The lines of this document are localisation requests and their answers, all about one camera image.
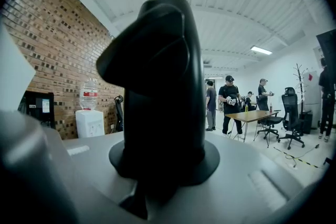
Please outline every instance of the water bottle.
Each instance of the water bottle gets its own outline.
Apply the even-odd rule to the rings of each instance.
[[[89,78],[80,89],[79,104],[83,110],[93,110],[97,106],[97,80]]]

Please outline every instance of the ceiling light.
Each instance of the ceiling light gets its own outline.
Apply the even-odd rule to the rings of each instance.
[[[260,48],[255,47],[255,46],[253,46],[253,47],[251,48],[251,50],[258,51],[258,52],[261,52],[262,54],[267,54],[267,55],[272,54],[271,51],[264,50],[264,49],[260,49]]]

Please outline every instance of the man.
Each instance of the man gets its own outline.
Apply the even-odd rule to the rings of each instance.
[[[327,62],[324,58],[321,59],[321,65],[323,71],[320,75],[319,86],[322,90],[322,120],[319,138],[323,137],[323,131],[325,128],[326,121],[328,121],[328,127],[325,132],[324,141],[329,141],[329,136],[332,128],[332,122],[334,117],[334,105],[335,105],[335,91],[330,83]]]
[[[256,109],[255,105],[257,104],[256,102],[251,100],[253,93],[251,91],[249,91],[247,93],[247,97],[245,99],[245,105],[248,106],[248,111],[253,111]]]
[[[268,93],[266,91],[266,89],[264,88],[266,83],[267,83],[266,79],[261,79],[259,82],[257,104],[260,110],[269,111],[268,104],[267,104],[268,96],[273,96],[274,93],[272,92]]]
[[[214,83],[212,81],[208,81],[206,83],[206,118],[208,120],[208,128],[206,131],[211,132],[216,129],[216,90],[214,89]]]
[[[238,87],[233,85],[234,78],[232,76],[226,76],[225,85],[219,89],[218,98],[224,103],[224,123],[222,133],[227,135],[227,129],[230,122],[230,118],[225,116],[226,114],[239,113],[240,108],[238,100],[240,94]],[[238,134],[242,134],[241,121],[235,120]]]

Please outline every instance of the white floor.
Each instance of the white floor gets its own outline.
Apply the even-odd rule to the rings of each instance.
[[[223,120],[224,115],[223,113],[220,113],[217,111],[216,113],[216,130],[212,131],[212,133],[217,135],[223,135],[222,134],[222,128],[223,128]],[[229,124],[229,131],[232,129],[233,120],[230,121]],[[285,129],[281,129],[282,123],[275,125],[274,129],[279,130],[279,136],[283,137],[285,135]],[[323,139],[318,139],[318,133],[319,130],[311,130],[310,134],[305,134],[301,139],[305,143],[305,147],[302,148],[301,144],[297,141],[292,141],[291,143],[291,149],[287,150],[289,140],[281,140],[280,143],[278,143],[276,136],[273,134],[270,134],[270,144],[269,148],[267,148],[267,142],[263,139],[264,134],[260,133],[258,137],[253,141],[254,135],[256,131],[256,122],[251,122],[248,124],[248,130],[246,135],[245,143],[250,144],[251,146],[255,147],[257,150],[259,150],[262,154],[266,155],[268,158],[276,162],[277,164],[284,167],[286,170],[288,170],[290,173],[293,174],[293,176],[302,183],[303,186],[308,186],[309,184],[319,180],[322,178],[324,172],[326,169],[328,169],[329,164],[326,163],[323,165],[323,162],[326,157],[332,158],[334,150],[335,150],[335,142],[336,142],[336,134],[334,132],[334,129],[332,130],[330,140],[329,142],[324,141]],[[234,126],[234,129],[232,131],[231,139],[237,134],[236,125]],[[292,159],[286,159],[286,155],[282,152],[277,151],[277,148],[281,150],[282,152],[286,152],[294,157],[300,157],[310,149],[314,148],[311,152],[308,152],[305,156],[301,157],[305,162],[308,162],[312,165],[316,165],[320,168],[315,168],[313,166],[309,166],[305,163],[300,162],[299,160],[296,160],[296,167],[293,168],[293,165],[295,164]]]

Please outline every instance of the yellow black tape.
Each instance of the yellow black tape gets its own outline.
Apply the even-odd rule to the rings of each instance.
[[[301,160],[301,159],[299,159],[299,158],[295,158],[294,156],[292,156],[292,155],[290,155],[290,154],[288,154],[288,153],[286,153],[286,152],[283,152],[283,151],[281,151],[281,150],[278,150],[276,147],[273,147],[273,148],[275,148],[277,151],[280,151],[280,152],[284,153],[285,155],[288,155],[288,156],[292,157],[293,159],[298,159],[299,161],[301,161],[301,162],[303,162],[303,163],[305,163],[305,164],[308,164],[308,165],[313,166],[313,167],[315,167],[315,168],[320,168],[320,167],[318,167],[318,166],[316,166],[316,165],[307,163],[307,162],[305,162],[305,161],[303,161],[303,160]]]

